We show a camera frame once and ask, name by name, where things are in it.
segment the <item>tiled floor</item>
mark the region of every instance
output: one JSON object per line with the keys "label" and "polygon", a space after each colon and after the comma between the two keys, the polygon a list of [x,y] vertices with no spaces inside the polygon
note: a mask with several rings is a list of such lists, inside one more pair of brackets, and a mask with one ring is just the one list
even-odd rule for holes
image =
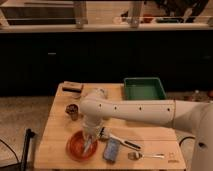
{"label": "tiled floor", "polygon": [[[167,97],[183,100],[185,96],[192,93],[167,93]],[[200,100],[208,99],[205,92],[200,92],[199,98]],[[36,132],[37,143],[40,141],[53,99],[53,96],[0,98],[0,138],[16,151],[19,158],[22,154],[24,135],[27,128],[31,128]],[[177,131],[179,140],[187,135]],[[185,141],[181,149],[187,163],[187,170],[189,170],[193,140]],[[12,153],[2,144],[0,144],[0,151],[0,166],[16,162]]]}

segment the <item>black cable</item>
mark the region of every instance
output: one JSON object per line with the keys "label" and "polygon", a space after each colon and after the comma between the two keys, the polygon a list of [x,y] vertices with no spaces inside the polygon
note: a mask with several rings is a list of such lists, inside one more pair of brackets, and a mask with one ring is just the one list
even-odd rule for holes
{"label": "black cable", "polygon": [[184,137],[180,142],[179,142],[179,146],[182,145],[182,143],[186,140],[186,139],[195,139],[195,137],[192,137],[192,136],[188,136],[188,137]]}
{"label": "black cable", "polygon": [[9,148],[9,150],[14,154],[14,156],[15,156],[15,158],[16,158],[16,160],[17,160],[17,164],[18,164],[18,163],[19,163],[19,159],[18,159],[18,157],[17,157],[15,151],[14,151],[6,142],[4,142],[2,139],[0,139],[0,142],[2,142],[2,143],[3,143],[7,148]]}

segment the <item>sponge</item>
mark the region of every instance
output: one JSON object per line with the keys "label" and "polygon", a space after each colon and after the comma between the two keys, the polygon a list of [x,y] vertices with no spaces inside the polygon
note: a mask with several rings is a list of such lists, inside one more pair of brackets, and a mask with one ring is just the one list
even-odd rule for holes
{"label": "sponge", "polygon": [[120,141],[114,138],[109,138],[104,150],[103,158],[109,163],[115,163],[118,155]]}

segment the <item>metal scoop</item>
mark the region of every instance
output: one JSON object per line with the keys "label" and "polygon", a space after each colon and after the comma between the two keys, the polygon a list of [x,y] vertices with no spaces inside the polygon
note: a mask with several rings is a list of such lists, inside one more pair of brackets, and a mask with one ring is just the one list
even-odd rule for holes
{"label": "metal scoop", "polygon": [[165,156],[164,156],[164,154],[142,154],[138,151],[128,153],[128,159],[130,159],[130,160],[138,160],[142,157],[163,159]]}

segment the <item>green tray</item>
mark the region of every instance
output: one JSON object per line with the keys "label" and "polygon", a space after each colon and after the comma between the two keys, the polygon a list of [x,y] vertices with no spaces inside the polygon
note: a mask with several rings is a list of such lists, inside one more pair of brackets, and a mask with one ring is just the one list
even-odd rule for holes
{"label": "green tray", "polygon": [[157,77],[136,77],[124,79],[126,100],[163,100],[164,88]]}

